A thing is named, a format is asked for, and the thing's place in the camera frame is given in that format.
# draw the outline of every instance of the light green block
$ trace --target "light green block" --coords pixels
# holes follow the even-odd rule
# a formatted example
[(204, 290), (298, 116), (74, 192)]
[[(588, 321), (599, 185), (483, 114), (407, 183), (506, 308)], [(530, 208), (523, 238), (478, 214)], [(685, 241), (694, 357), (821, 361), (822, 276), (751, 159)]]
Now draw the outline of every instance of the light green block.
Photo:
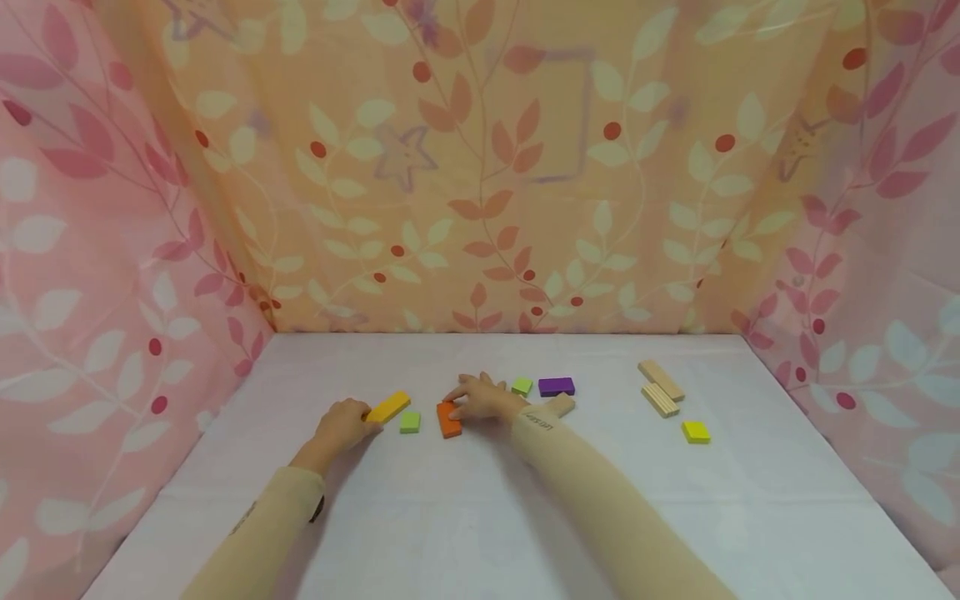
[(518, 377), (514, 380), (514, 394), (520, 394), (523, 397), (527, 397), (530, 394), (530, 390), (534, 387), (533, 379), (527, 379), (526, 377)]
[(400, 433), (420, 432), (420, 413), (407, 411), (400, 414)]

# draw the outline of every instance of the pink curtain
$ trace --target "pink curtain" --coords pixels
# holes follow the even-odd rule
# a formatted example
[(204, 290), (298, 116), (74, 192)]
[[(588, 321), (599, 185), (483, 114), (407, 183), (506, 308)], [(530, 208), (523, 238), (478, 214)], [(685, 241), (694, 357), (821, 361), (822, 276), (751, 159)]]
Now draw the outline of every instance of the pink curtain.
[(89, 7), (0, 2), (0, 101), (0, 598), (77, 598), (270, 329)]

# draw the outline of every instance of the white tabletop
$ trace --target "white tabletop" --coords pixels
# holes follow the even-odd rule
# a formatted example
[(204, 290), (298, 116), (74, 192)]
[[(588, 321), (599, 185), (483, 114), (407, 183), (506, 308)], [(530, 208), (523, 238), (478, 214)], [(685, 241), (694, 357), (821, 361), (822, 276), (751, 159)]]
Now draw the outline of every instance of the white tabletop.
[[(639, 392), (647, 358), (686, 391), (675, 418)], [(740, 338), (452, 334), (276, 336), (84, 598), (176, 597), (330, 403), (399, 389), (420, 433), (392, 421), (331, 473), (277, 598), (613, 598), (502, 432), (441, 438), (436, 403), (481, 369), (573, 377), (564, 421), (741, 599), (952, 598)], [(712, 444), (688, 444), (683, 420)]]

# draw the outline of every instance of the wooden block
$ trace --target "wooden block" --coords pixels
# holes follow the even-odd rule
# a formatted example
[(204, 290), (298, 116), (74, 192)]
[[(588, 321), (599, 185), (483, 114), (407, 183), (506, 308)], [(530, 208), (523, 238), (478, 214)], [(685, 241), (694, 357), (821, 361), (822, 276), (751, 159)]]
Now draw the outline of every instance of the wooden block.
[(417, 433), (420, 431), (420, 413), (407, 411), (400, 415), (400, 433)]
[(410, 397), (406, 392), (396, 392), (386, 400), (376, 405), (376, 408), (367, 415), (367, 420), (378, 420), (385, 423), (396, 417), (401, 410), (410, 406)]
[(666, 419), (680, 412), (680, 408), (670, 399), (662, 387), (656, 383), (648, 383), (640, 389), (650, 403), (653, 404), (660, 416)]
[(636, 367), (643, 373), (644, 377), (650, 380), (650, 383), (659, 385), (674, 402), (679, 402), (686, 397), (677, 382), (671, 379), (670, 375), (663, 370), (663, 367), (655, 361), (644, 360)]
[(518, 377), (514, 381), (514, 386), (511, 388), (511, 392), (514, 394), (519, 394), (523, 397), (527, 397), (530, 394), (530, 390), (534, 387), (533, 379), (527, 379), (526, 377)]
[(691, 444), (709, 444), (710, 432), (707, 426), (696, 420), (685, 420), (680, 426), (684, 431), (686, 440)]
[(559, 396), (550, 398), (550, 401), (548, 401), (544, 406), (546, 406), (551, 413), (556, 415), (557, 418), (560, 418), (572, 411), (576, 405), (577, 403), (572, 397), (566, 394), (560, 394)]
[(441, 402), (437, 405), (437, 420), (440, 422), (440, 432), (444, 434), (444, 439), (455, 438), (464, 432), (463, 426), (458, 420), (452, 420), (450, 413), (457, 408), (453, 402)]

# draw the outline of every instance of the beige sleeve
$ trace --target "beige sleeve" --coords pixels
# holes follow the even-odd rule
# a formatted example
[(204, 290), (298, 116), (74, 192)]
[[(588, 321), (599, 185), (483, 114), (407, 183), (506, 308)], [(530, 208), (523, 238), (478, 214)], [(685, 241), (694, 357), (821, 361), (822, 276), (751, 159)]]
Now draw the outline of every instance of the beige sleeve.
[(520, 411), (514, 447), (556, 494), (624, 600), (735, 600), (614, 467), (542, 406)]
[(281, 467), (180, 600), (268, 600), (287, 552), (324, 496), (315, 472)]

